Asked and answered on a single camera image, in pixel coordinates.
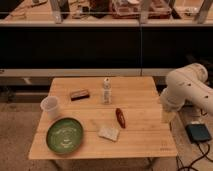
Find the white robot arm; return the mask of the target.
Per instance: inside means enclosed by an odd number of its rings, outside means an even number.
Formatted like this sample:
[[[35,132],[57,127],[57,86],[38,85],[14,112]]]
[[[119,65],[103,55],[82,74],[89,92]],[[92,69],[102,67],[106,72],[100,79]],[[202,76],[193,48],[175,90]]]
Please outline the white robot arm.
[[[167,87],[160,95],[163,108],[168,112],[179,111],[188,100],[213,115],[213,89],[205,84],[207,79],[208,71],[199,63],[169,72],[165,79]]]

